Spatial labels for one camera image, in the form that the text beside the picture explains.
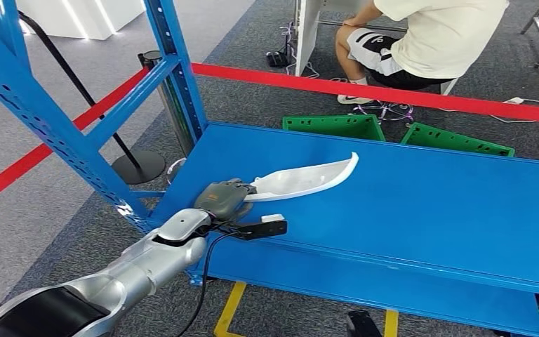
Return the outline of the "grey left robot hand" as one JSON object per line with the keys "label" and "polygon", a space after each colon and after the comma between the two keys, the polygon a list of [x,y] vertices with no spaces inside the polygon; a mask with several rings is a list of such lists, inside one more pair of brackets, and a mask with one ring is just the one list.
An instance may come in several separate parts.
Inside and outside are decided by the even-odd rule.
{"label": "grey left robot hand", "polygon": [[218,221],[237,221],[253,207],[245,198],[256,193],[256,187],[239,178],[211,183],[195,199],[193,208],[208,212]]}

